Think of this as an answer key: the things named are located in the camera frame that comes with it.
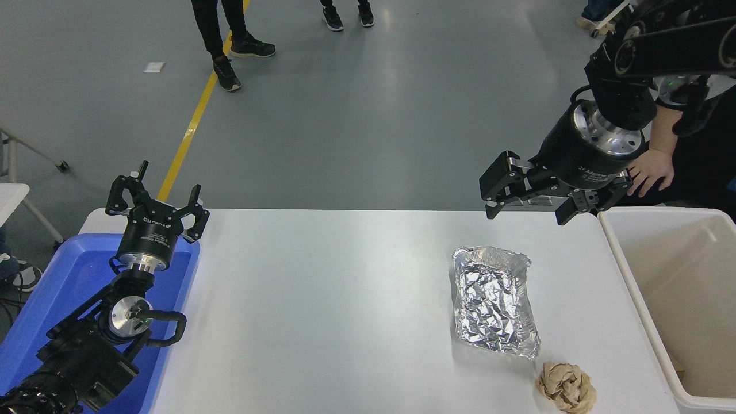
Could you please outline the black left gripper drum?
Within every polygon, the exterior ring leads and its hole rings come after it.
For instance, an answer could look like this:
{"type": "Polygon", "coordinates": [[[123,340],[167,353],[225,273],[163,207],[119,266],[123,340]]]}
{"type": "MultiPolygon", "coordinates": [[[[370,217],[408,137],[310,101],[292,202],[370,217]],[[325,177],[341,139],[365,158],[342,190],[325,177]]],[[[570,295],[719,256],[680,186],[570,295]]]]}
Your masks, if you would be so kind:
{"type": "Polygon", "coordinates": [[[129,264],[148,262],[155,270],[169,268],[179,234],[181,219],[174,217],[172,205],[154,202],[152,212],[145,205],[136,205],[127,212],[127,224],[117,251],[117,260],[129,264]]]}

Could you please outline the person's hand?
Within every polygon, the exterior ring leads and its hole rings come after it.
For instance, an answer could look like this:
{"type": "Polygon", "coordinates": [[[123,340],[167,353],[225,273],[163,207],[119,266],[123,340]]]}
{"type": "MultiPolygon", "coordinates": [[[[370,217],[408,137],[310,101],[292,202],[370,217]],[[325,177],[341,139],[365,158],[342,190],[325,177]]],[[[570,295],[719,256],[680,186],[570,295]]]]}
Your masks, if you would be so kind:
{"type": "Polygon", "coordinates": [[[628,166],[627,171],[632,179],[628,196],[643,197],[657,183],[659,190],[666,189],[674,178],[673,152],[647,149],[628,166]]]}

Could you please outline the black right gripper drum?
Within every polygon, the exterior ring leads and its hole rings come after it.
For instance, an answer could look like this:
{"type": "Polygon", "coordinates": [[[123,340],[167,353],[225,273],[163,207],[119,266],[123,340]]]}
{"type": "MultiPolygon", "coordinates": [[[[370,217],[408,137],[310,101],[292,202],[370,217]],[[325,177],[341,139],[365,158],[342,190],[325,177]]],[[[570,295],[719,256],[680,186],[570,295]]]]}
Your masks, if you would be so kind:
{"type": "Polygon", "coordinates": [[[618,128],[596,105],[570,105],[531,158],[569,186],[597,190],[646,149],[642,131],[618,128]]]}

